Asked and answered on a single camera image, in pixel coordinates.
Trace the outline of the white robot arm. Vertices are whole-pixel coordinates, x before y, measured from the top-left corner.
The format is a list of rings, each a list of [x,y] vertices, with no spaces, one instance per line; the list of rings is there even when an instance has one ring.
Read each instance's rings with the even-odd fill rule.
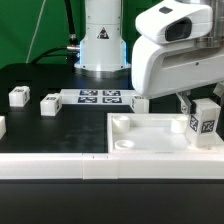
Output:
[[[87,0],[78,69],[107,77],[129,67],[141,96],[175,93],[186,114],[193,112],[187,98],[192,89],[213,84],[224,99],[224,0],[163,0],[139,14],[131,63],[121,38],[119,2]]]

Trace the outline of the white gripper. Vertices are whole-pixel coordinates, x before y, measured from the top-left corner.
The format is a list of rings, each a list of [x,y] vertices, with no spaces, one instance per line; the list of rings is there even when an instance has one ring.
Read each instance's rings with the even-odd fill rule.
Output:
[[[137,16],[132,85],[153,99],[177,93],[181,112],[195,113],[190,89],[216,83],[224,97],[224,0],[162,0]]]

